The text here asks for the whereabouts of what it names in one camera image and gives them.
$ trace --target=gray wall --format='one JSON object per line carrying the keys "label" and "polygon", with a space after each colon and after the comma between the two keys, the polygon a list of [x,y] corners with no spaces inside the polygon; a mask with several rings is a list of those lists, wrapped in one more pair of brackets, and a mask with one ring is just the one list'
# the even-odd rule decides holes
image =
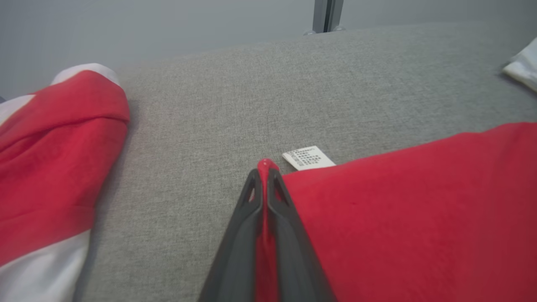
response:
{"label": "gray wall", "polygon": [[[112,69],[311,29],[314,0],[0,0],[0,96],[46,86],[60,70]],[[536,0],[345,0],[347,29],[537,16]]]}

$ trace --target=gray fabric surface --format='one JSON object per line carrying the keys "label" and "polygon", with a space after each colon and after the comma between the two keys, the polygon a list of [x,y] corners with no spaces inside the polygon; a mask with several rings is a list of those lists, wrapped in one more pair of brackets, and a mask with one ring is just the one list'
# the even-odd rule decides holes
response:
{"label": "gray fabric surface", "polygon": [[194,301],[257,161],[317,145],[341,164],[537,120],[499,74],[537,31],[425,24],[335,32],[120,72],[132,122],[97,205],[75,301]]}

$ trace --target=white fabric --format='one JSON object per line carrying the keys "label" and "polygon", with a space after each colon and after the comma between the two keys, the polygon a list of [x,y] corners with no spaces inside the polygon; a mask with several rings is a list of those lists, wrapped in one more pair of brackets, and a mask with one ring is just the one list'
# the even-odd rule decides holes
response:
{"label": "white fabric", "polygon": [[26,105],[34,95],[21,96],[0,104],[0,126],[17,110]]}
{"label": "white fabric", "polygon": [[86,231],[0,267],[0,302],[71,301],[89,242]]}
{"label": "white fabric", "polygon": [[117,86],[120,86],[118,76],[115,74],[115,72],[112,69],[97,63],[77,65],[63,70],[54,78],[51,85],[66,81],[67,79],[75,76],[76,74],[84,70],[91,70],[98,74],[101,74],[107,79],[109,79],[112,83],[116,84]]}
{"label": "white fabric", "polygon": [[511,59],[504,72],[537,91],[537,38]]}

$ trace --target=folded cloth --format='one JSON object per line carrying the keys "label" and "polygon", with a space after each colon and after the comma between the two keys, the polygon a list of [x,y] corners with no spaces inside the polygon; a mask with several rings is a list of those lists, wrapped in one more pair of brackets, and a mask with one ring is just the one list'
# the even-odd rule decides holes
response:
{"label": "folded cloth", "polygon": [[511,63],[503,71],[537,91],[537,38],[511,58]]}
{"label": "folded cloth", "polygon": [[340,302],[537,301],[537,124],[284,176]]}
{"label": "folded cloth", "polygon": [[70,301],[129,121],[116,75],[69,68],[0,104],[0,301]]}

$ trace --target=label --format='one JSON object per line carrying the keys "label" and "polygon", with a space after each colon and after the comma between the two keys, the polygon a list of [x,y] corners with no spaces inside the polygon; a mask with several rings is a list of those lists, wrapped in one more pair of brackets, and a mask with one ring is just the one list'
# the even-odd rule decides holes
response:
{"label": "label", "polygon": [[282,156],[298,171],[336,165],[317,146],[285,152]]}

